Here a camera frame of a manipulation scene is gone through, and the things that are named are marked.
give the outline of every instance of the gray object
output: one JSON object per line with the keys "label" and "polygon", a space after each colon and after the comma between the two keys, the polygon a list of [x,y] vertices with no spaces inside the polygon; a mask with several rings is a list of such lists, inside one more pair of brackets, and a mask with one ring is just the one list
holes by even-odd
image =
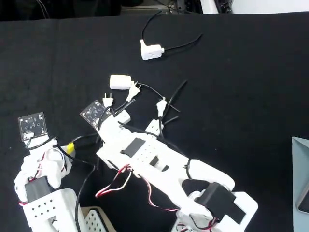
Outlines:
{"label": "gray object", "polygon": [[309,140],[292,137],[293,156],[293,227],[294,232],[307,232],[309,214],[300,212],[297,204],[309,183]]}
{"label": "gray object", "polygon": [[144,143],[145,140],[135,138],[125,150],[121,151],[121,153],[126,154],[129,157],[133,157],[135,153],[141,148],[141,146],[144,145]]}
{"label": "gray object", "polygon": [[35,179],[25,184],[28,202],[33,202],[53,192],[53,188],[49,186],[47,176]]}

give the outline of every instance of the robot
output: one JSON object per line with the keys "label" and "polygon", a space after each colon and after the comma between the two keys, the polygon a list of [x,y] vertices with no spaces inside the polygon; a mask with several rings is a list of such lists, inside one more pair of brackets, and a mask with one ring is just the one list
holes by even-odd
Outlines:
{"label": "robot", "polygon": [[[139,91],[132,82],[127,105]],[[109,168],[118,170],[116,177],[126,171],[129,176],[121,188],[109,189],[109,185],[96,197],[121,190],[134,176],[145,181],[151,206],[159,207],[151,201],[152,185],[174,203],[174,208],[164,209],[176,212],[172,232],[245,231],[258,208],[256,201],[245,192],[233,192],[235,182],[227,174],[200,160],[189,159],[160,136],[164,127],[160,119],[167,105],[165,98],[157,104],[159,119],[152,120],[144,131],[127,125],[131,117],[125,107],[114,112],[112,101],[108,102],[109,105],[102,105],[95,100],[80,115],[104,143],[97,155]],[[43,113],[19,118],[19,125],[22,141],[30,155],[24,157],[15,179],[15,191],[32,231],[96,231],[88,226],[90,217],[82,216],[75,192],[68,188],[57,190],[61,178],[70,172],[74,146],[60,147],[56,138],[48,137]],[[209,185],[203,191],[194,191],[187,196],[182,188],[186,179],[204,180]],[[107,231],[104,222],[97,218],[100,231]]]}

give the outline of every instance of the red and white wire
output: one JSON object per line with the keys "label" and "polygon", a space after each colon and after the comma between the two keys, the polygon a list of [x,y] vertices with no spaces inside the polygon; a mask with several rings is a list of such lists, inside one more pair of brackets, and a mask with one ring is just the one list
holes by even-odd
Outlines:
{"label": "red and white wire", "polygon": [[[106,191],[108,190],[108,188],[112,185],[112,183],[115,181],[115,179],[119,176],[119,174],[120,174],[123,170],[132,170],[132,168],[130,167],[129,164],[127,164],[127,165],[123,166],[121,169],[119,169],[118,172],[117,172],[117,174],[115,175],[114,179],[112,180],[112,182],[111,182],[108,186],[102,188],[100,191],[98,191],[98,192],[96,193],[96,198],[98,198],[98,197],[100,197],[100,196],[102,196],[102,195],[105,194],[104,192],[106,192]],[[116,189],[112,189],[112,190],[113,190],[113,191],[118,191],[118,190],[123,189],[123,188],[126,186],[127,182],[129,181],[129,179],[130,179],[130,177],[131,177],[131,174],[132,174],[132,173],[130,172],[128,178],[126,179],[126,181],[125,181],[125,183],[124,183],[124,185],[122,185],[119,189],[116,188]]]}
{"label": "red and white wire", "polygon": [[157,207],[157,208],[160,208],[160,209],[163,209],[163,210],[167,210],[167,211],[170,211],[170,212],[175,212],[177,211],[178,209],[166,209],[166,208],[161,208],[160,206],[157,206],[156,204],[154,204],[152,201],[151,201],[151,193],[152,193],[152,189],[151,189],[151,185],[149,183],[148,180],[146,180],[144,177],[141,176],[141,178],[146,182],[147,184],[147,188],[148,188],[148,203],[149,205],[153,206],[153,207]]}
{"label": "red and white wire", "polygon": [[211,229],[215,226],[216,224],[216,221],[217,219],[214,217],[213,220],[211,220],[209,223],[208,223],[208,230],[211,232]]}
{"label": "red and white wire", "polygon": [[184,225],[183,223],[178,223],[177,226],[176,226],[176,230],[180,231],[180,232],[184,232],[184,231],[187,231],[188,229],[187,229],[186,225]]}
{"label": "red and white wire", "polygon": [[19,202],[18,203],[20,206],[24,207],[26,204],[28,204],[27,202]]}
{"label": "red and white wire", "polygon": [[[45,157],[45,152],[43,153],[43,155],[42,155],[42,158],[41,158],[40,162],[42,162],[42,161],[43,161],[44,157]],[[30,179],[29,179],[29,182],[31,182],[31,181],[33,181],[33,180],[35,180],[35,179],[36,179],[36,177],[39,175],[40,171],[41,171],[41,164],[39,163],[39,166],[38,166],[37,172],[35,173],[34,177],[32,177],[32,178],[30,178]]]}

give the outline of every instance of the black fabric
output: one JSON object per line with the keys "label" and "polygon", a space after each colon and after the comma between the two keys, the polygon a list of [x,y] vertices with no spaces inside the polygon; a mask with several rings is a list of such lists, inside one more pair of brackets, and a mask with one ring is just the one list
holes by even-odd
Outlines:
{"label": "black fabric", "polygon": [[[196,46],[142,61],[140,32],[146,20],[121,16],[0,24],[1,231],[30,231],[14,192],[26,154],[17,118],[43,111],[49,134],[60,144],[93,133],[79,113],[110,92],[111,74],[129,74],[167,97],[188,79],[175,102],[181,118],[166,126],[165,136],[188,157],[229,174],[235,190],[258,202],[248,232],[292,231],[291,136],[309,138],[309,14],[160,16],[145,32],[147,44],[168,48],[201,32],[204,36]],[[117,107],[126,92],[114,97]],[[130,124],[146,128],[157,115],[157,101],[142,89],[127,109]],[[171,110],[167,119],[172,116]],[[77,156],[96,160],[96,150],[86,147]],[[124,190],[96,202],[95,192],[115,175],[101,167],[85,186],[82,206],[101,205],[120,232],[169,230],[175,214],[147,204],[142,180],[132,178]],[[62,185],[78,190],[89,171],[74,163]],[[156,189],[153,201],[171,205]]]}

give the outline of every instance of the black circuit board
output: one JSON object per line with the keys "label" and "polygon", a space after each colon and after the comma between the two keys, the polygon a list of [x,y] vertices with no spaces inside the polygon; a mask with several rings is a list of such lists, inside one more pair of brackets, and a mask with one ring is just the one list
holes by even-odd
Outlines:
{"label": "black circuit board", "polygon": [[[80,115],[93,127],[98,127],[98,120],[100,119],[105,107],[98,101],[95,100],[93,103],[87,106]],[[109,111],[105,112],[105,116],[102,118],[102,122],[110,115]]]}
{"label": "black circuit board", "polygon": [[36,113],[18,118],[21,140],[47,135],[44,113]]}

